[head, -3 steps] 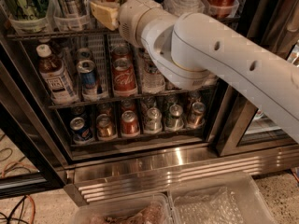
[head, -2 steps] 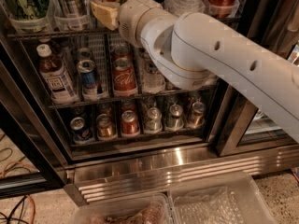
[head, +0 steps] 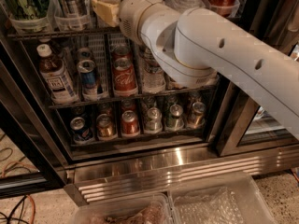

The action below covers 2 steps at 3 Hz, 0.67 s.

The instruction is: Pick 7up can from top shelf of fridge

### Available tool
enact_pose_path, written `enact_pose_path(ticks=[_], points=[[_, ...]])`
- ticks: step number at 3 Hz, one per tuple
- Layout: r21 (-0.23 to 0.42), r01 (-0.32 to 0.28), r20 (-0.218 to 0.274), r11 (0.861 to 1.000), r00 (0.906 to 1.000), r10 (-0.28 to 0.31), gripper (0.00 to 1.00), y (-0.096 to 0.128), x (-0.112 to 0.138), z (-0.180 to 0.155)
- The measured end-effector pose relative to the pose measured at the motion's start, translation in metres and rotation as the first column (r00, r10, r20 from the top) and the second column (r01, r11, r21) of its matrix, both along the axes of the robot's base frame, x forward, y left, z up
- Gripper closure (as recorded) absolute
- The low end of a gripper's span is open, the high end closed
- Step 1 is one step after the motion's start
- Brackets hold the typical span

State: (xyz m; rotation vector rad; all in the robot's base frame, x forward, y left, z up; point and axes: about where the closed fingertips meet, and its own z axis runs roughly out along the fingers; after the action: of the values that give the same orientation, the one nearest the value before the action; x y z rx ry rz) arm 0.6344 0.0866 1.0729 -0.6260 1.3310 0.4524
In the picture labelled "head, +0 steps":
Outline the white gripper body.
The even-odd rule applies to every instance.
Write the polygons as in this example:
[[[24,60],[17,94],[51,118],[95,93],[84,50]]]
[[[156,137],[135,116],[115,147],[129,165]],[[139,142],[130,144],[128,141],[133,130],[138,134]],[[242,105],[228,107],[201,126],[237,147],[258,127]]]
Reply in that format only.
[[[163,0],[122,0],[119,7],[119,26],[122,34],[136,44],[142,45],[143,41],[139,34],[141,17],[148,8],[162,2]]]

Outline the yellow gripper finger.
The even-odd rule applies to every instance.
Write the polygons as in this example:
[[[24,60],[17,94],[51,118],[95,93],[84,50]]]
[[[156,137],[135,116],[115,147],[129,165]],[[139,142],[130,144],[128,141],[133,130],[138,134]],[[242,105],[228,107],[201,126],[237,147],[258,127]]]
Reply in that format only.
[[[95,14],[110,27],[119,25],[121,0],[91,0]]]

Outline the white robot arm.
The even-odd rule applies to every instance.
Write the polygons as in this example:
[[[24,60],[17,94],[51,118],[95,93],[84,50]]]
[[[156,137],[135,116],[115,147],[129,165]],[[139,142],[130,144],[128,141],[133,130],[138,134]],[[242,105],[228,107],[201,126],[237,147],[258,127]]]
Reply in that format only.
[[[181,86],[202,86],[218,72],[299,138],[299,64],[292,58],[203,7],[179,13],[163,0],[91,2]]]

